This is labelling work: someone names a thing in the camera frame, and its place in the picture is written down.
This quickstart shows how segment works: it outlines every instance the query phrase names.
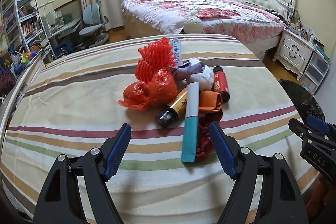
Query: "trash bin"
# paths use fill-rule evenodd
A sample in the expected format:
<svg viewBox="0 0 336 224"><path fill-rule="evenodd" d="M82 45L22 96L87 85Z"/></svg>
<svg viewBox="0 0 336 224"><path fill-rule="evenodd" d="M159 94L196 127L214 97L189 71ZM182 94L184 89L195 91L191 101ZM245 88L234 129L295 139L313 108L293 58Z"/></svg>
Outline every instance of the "trash bin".
<svg viewBox="0 0 336 224"><path fill-rule="evenodd" d="M279 83L292 100L305 125L307 125L308 115L314 115L322 121L325 121L321 107L304 87L293 81L283 79L279 80Z"/></svg>

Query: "blue gripper pad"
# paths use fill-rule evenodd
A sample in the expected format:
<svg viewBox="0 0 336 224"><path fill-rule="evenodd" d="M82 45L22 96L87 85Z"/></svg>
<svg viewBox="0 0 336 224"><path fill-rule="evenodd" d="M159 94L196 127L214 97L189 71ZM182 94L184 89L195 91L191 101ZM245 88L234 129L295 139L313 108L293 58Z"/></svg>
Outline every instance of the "blue gripper pad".
<svg viewBox="0 0 336 224"><path fill-rule="evenodd" d="M224 173L229 175L230 178L235 179L237 176L235 157L233 156L223 135L213 122L209 126L209 135Z"/></svg>
<svg viewBox="0 0 336 224"><path fill-rule="evenodd" d="M121 160L123 159L127 146L131 140L131 134L131 127L127 124L106 159L104 176L107 180L110 180L110 178L117 173Z"/></svg>
<svg viewBox="0 0 336 224"><path fill-rule="evenodd" d="M314 115L309 115L307 117L307 123L322 134L329 133L329 126Z"/></svg>

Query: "metal screw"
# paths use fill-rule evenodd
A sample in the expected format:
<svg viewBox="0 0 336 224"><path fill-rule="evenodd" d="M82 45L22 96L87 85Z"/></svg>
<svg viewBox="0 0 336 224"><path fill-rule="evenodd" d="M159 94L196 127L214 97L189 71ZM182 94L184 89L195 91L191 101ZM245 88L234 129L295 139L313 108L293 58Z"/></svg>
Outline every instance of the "metal screw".
<svg viewBox="0 0 336 224"><path fill-rule="evenodd" d="M92 155L97 155L99 152L100 152L99 148L93 148L93 149L90 151L90 153L91 153Z"/></svg>
<svg viewBox="0 0 336 224"><path fill-rule="evenodd" d="M276 153L275 154L275 157L278 159L278 160L282 160L284 157L283 155L281 155L280 153Z"/></svg>
<svg viewBox="0 0 336 224"><path fill-rule="evenodd" d="M59 155L59 156L57 157L57 160L59 160L59 161L63 161L63 160L65 160L65 155Z"/></svg>
<svg viewBox="0 0 336 224"><path fill-rule="evenodd" d="M247 147L242 147L240 150L243 154L248 154L250 153L250 150Z"/></svg>

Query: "wooden floor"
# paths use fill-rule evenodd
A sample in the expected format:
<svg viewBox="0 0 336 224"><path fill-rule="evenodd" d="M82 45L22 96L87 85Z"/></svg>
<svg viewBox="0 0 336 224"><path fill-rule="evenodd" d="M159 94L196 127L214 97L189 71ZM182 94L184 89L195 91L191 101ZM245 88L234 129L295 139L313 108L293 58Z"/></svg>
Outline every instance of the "wooden floor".
<svg viewBox="0 0 336 224"><path fill-rule="evenodd" d="M121 30L109 30L110 41L108 43L115 43L123 40L128 40L130 37L126 34L124 29ZM279 60L276 62L272 61L274 53L269 52L265 55L263 63L268 68L268 70L274 75L274 77L279 81L280 79L291 80L299 84L296 80L296 75L291 71L285 69L285 67L280 63Z"/></svg>

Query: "orange plastic bag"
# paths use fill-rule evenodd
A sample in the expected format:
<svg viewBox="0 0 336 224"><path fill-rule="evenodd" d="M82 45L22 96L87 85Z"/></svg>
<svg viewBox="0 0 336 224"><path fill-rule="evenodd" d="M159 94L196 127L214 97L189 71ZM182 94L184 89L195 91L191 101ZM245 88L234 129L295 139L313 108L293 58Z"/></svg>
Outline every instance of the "orange plastic bag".
<svg viewBox="0 0 336 224"><path fill-rule="evenodd" d="M142 59L138 61L135 77L139 81L148 83L158 70L168 66L175 66L175 56L171 51L172 48L167 37L163 37L157 42L152 42L148 44L148 46L139 48L138 51Z"/></svg>
<svg viewBox="0 0 336 224"><path fill-rule="evenodd" d="M154 73L148 83L135 82L124 90L124 100L118 104L134 110L145 110L151 105L167 104L177 96L177 86L167 68Z"/></svg>

